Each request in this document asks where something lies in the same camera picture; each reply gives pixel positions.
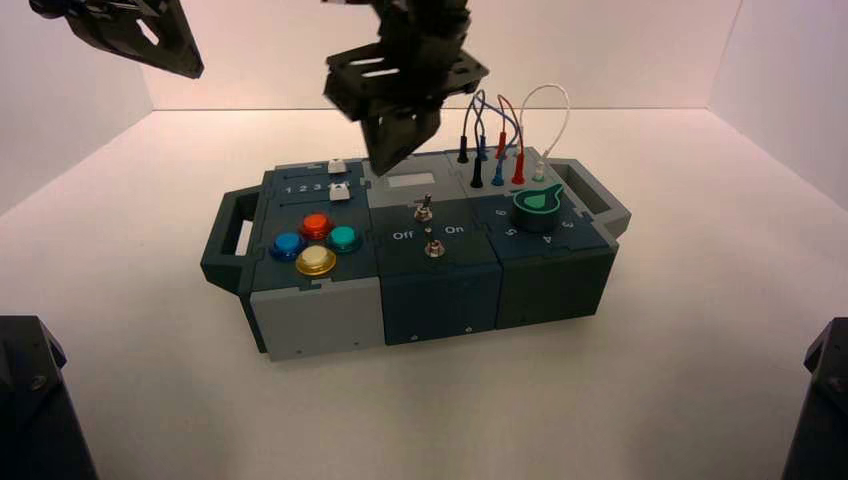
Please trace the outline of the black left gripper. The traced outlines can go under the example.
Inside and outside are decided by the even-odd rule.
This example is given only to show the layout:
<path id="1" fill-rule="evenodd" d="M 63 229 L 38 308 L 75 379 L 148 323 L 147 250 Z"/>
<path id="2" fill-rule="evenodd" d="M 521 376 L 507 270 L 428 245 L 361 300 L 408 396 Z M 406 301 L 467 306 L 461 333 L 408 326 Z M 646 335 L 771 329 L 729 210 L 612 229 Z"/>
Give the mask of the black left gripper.
<path id="1" fill-rule="evenodd" d="M 160 70 L 198 79 L 204 64 L 178 0 L 30 0 L 47 19 L 65 17 L 90 46 Z"/>

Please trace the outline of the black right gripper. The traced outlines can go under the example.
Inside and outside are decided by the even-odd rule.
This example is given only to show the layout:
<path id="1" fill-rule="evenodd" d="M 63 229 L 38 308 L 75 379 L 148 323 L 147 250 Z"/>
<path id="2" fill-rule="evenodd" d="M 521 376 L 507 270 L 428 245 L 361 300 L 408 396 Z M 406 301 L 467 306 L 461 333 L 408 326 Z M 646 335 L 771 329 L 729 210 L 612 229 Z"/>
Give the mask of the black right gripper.
<path id="1" fill-rule="evenodd" d="M 363 4 L 378 17 L 378 40 L 326 59 L 324 95 L 360 121 L 371 171 L 383 176 L 435 135 L 447 97 L 472 93 L 490 70 L 463 48 L 466 1 Z"/>

